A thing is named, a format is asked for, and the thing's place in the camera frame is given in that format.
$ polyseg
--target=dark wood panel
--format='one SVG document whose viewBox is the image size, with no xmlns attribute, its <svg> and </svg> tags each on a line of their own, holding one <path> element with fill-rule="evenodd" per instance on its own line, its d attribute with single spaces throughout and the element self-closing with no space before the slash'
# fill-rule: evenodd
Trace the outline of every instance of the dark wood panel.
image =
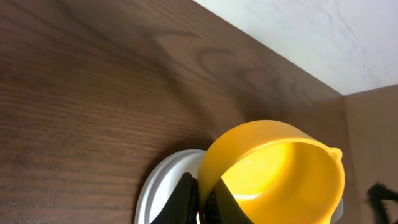
<svg viewBox="0 0 398 224">
<path fill-rule="evenodd" d="M 360 201 L 376 182 L 398 192 L 398 85 L 347 96 L 346 108 Z M 387 208 L 396 221 L 396 203 Z M 362 223 L 374 223 L 367 203 L 361 204 L 361 217 Z"/>
<path fill-rule="evenodd" d="M 344 151 L 340 94 L 187 0 L 0 1 L 0 223 L 130 223 L 164 157 L 275 119 Z"/>
</svg>

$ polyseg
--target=wooden surface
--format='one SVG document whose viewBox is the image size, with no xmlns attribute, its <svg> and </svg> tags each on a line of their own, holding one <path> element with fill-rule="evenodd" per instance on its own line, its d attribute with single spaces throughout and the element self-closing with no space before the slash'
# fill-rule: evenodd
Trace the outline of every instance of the wooden surface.
<svg viewBox="0 0 398 224">
<path fill-rule="evenodd" d="M 346 108 L 360 201 L 366 201 L 366 191 L 377 181 L 398 192 L 398 85 L 347 96 Z M 388 209 L 397 220 L 397 204 Z M 374 223 L 366 203 L 361 217 L 363 224 Z"/>
<path fill-rule="evenodd" d="M 169 154 L 256 119 L 343 150 L 341 95 L 187 0 L 0 1 L 0 223 L 131 223 Z"/>
</svg>

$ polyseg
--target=yellow measuring cup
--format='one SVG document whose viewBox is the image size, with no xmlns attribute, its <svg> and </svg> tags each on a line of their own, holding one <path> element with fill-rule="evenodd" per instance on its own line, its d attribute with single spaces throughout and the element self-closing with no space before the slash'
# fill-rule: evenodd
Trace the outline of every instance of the yellow measuring cup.
<svg viewBox="0 0 398 224">
<path fill-rule="evenodd" d="M 198 170 L 200 206 L 222 178 L 255 223 L 329 224 L 344 189 L 339 149 L 279 121 L 253 121 L 219 137 Z"/>
</svg>

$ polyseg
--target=black brush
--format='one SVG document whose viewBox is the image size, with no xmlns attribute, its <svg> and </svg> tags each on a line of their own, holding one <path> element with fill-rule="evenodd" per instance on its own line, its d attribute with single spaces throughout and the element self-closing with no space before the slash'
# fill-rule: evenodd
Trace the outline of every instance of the black brush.
<svg viewBox="0 0 398 224">
<path fill-rule="evenodd" d="M 388 189 L 379 182 L 374 184 L 367 192 L 368 202 L 373 210 L 376 224 L 389 224 L 390 218 L 384 206 L 383 200 L 392 200 L 398 203 L 398 193 Z"/>
</svg>

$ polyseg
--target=white ceiling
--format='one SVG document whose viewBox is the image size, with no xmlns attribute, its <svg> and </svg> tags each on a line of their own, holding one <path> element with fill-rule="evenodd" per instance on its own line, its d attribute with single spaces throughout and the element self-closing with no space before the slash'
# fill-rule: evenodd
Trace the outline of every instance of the white ceiling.
<svg viewBox="0 0 398 224">
<path fill-rule="evenodd" d="M 396 0 L 195 0 L 343 95 L 398 84 Z"/>
</svg>

